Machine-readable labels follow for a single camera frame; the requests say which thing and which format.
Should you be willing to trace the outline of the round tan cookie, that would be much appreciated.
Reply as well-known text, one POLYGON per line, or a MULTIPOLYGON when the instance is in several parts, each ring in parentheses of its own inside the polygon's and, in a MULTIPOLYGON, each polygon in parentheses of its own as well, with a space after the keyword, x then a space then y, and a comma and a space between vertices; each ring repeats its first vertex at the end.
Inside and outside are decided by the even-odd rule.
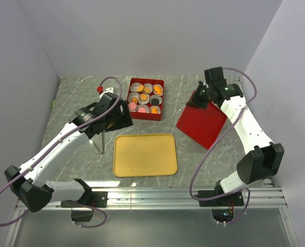
POLYGON ((143 91, 143 89, 144 89, 144 86, 143 86, 143 85, 140 85, 140 86, 137 88, 138 92, 143 91))
POLYGON ((131 102, 138 103, 138 102, 139 102, 139 100, 138 100, 138 98, 133 97, 133 98, 131 99, 131 102))

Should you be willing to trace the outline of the metal tongs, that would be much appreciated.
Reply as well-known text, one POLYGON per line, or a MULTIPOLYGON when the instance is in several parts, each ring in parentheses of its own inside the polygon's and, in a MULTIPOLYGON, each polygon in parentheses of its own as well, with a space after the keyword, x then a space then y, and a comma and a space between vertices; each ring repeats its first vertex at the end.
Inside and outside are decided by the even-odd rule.
POLYGON ((99 154, 103 155, 105 151, 105 132, 102 131, 100 134, 94 135, 90 139, 90 143, 95 147, 99 154))

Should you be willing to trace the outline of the red box lid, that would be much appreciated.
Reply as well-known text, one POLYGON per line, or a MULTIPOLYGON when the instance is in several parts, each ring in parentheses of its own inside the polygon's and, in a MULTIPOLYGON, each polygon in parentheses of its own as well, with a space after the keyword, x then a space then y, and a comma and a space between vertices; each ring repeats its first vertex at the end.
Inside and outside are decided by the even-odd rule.
POLYGON ((210 149, 226 120, 227 116, 212 103, 206 109, 186 106, 176 127, 205 149, 210 149))

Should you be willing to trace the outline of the orange fish cookie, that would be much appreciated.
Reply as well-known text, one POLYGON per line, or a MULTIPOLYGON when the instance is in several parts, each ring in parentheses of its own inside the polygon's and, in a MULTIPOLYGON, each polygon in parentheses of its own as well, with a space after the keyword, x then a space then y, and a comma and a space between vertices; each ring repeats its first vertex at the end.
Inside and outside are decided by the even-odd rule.
POLYGON ((157 108, 151 108, 150 112, 153 113, 153 114, 158 114, 159 113, 157 108))
POLYGON ((154 92, 156 95, 162 95, 162 88, 160 88, 159 86, 155 85, 154 86, 154 92))

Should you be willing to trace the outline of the round tan cookie top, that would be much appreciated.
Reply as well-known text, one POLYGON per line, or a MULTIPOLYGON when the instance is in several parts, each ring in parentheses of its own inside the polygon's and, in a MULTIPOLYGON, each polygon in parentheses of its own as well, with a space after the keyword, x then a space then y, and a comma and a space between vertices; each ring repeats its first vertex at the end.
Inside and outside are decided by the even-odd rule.
POLYGON ((143 86, 143 85, 140 85, 140 86, 137 88, 138 92, 143 91, 143 89, 144 89, 144 86, 143 86))

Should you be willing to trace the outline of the black round cookie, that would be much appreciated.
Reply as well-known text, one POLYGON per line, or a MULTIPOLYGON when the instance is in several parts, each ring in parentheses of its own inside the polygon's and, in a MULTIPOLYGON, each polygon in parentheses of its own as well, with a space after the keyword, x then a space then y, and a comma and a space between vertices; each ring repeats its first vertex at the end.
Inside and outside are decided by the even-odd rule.
POLYGON ((157 98, 154 98, 151 100, 151 104, 153 104, 153 105, 159 105, 159 103, 160 103, 160 101, 157 98))

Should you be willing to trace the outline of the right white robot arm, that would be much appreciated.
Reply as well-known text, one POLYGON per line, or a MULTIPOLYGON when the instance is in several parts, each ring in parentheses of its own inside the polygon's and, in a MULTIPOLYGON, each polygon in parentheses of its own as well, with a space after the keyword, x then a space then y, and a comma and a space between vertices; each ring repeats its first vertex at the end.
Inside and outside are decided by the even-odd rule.
POLYGON ((231 122, 230 129, 235 129, 244 148, 245 156, 237 164, 235 172, 216 183, 214 196, 202 198, 189 191, 194 200, 215 200, 219 205, 227 205, 233 194, 251 183, 275 176, 284 155, 282 144, 274 143, 267 136, 249 109, 255 96, 246 99, 237 84, 227 83, 224 71, 224 67, 205 70, 205 81, 199 82, 195 94, 188 102, 199 108, 206 107, 209 103, 217 105, 231 122))

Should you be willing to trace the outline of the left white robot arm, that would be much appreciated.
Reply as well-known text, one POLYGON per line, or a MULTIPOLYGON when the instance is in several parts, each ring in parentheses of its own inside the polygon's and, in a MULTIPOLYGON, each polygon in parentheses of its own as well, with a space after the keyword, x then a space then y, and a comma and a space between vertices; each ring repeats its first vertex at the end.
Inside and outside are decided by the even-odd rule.
POLYGON ((32 213, 55 201, 91 206, 92 189, 82 179, 55 182, 49 177, 93 136, 132 125, 127 101, 114 93, 104 93, 99 102, 76 110, 60 133, 31 160, 19 168, 10 166, 6 169, 8 181, 19 177, 10 186, 12 192, 32 213))

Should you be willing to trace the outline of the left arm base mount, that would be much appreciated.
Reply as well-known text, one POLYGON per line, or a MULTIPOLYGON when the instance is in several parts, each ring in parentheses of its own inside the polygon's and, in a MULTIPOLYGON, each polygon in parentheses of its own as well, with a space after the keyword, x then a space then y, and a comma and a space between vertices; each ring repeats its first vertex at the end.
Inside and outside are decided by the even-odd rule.
POLYGON ((107 221, 107 214, 102 208, 107 207, 108 192, 91 191, 85 192, 78 201, 66 200, 62 201, 61 208, 71 208, 71 219, 75 223, 88 223, 93 219, 96 211, 102 213, 102 225, 107 221))

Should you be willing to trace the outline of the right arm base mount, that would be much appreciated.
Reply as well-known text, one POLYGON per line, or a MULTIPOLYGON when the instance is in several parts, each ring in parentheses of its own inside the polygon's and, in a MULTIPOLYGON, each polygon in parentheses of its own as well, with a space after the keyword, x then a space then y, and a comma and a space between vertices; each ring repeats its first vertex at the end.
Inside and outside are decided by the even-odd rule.
POLYGON ((224 226, 238 220, 244 214, 248 205, 248 203, 244 204, 241 191, 213 200, 210 200, 210 198, 217 196, 216 191, 214 190, 199 190, 196 196, 200 199, 209 199, 208 201, 200 200, 199 206, 210 207, 213 219, 217 224, 222 224, 224 226), (234 208, 237 206, 244 206, 244 211, 235 217, 234 208))

